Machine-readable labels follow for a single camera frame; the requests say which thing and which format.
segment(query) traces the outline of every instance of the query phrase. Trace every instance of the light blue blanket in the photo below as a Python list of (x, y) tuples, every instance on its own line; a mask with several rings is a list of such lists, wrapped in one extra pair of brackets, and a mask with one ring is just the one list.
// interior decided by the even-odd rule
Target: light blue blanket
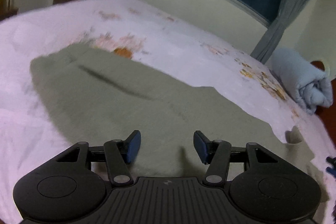
[(272, 70), (293, 100), (307, 113), (318, 105), (333, 103), (331, 82), (326, 73), (303, 59), (292, 49), (280, 48), (272, 55)]

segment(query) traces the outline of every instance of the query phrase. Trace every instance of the white bed sheet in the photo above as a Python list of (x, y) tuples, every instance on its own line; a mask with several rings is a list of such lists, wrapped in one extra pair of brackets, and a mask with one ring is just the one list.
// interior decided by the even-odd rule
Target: white bed sheet
[[(56, 130), (35, 93), (30, 61), (93, 39), (106, 50), (127, 47), (133, 60), (191, 86), (212, 86), (248, 114), (268, 122), (285, 142), (298, 126), (321, 171), (335, 148), (319, 118), (302, 111), (269, 70), (229, 43), (139, 0), (83, 0), (29, 12), (0, 24), (0, 219), (21, 221), (12, 199), (15, 183), (71, 144)], [(335, 180), (325, 174), (332, 223)]]

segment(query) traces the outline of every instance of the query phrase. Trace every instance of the rolled blanket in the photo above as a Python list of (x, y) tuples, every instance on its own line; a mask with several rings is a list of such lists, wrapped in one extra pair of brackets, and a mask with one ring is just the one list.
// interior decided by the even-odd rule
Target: rolled blanket
[(332, 86), (326, 73), (293, 49), (275, 50), (272, 70), (292, 99), (307, 113), (312, 115), (318, 105), (328, 108), (333, 104)]

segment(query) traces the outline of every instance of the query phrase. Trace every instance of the bed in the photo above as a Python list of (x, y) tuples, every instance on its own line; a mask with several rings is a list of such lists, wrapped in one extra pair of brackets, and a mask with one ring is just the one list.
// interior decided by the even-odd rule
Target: bed
[[(126, 47), (133, 61), (190, 86), (212, 86), (248, 114), (267, 122), (275, 136), (294, 126), (320, 171), (334, 145), (320, 119), (302, 111), (268, 68), (222, 39), (139, 0), (82, 0), (36, 10), (0, 24), (0, 219), (22, 220), (12, 199), (23, 175), (68, 148), (34, 91), (33, 58), (72, 44), (108, 51)], [(332, 223), (334, 178), (324, 174), (329, 201), (323, 223)]]

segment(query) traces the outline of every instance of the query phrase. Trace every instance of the silver screw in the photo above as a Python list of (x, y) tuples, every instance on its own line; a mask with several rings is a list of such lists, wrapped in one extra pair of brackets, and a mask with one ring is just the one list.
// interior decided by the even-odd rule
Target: silver screw
[(129, 182), (131, 180), (131, 178), (128, 175), (117, 175), (114, 177), (113, 179), (116, 183), (126, 183)]
[(222, 181), (222, 177), (219, 175), (208, 175), (205, 180), (209, 183), (220, 183)]

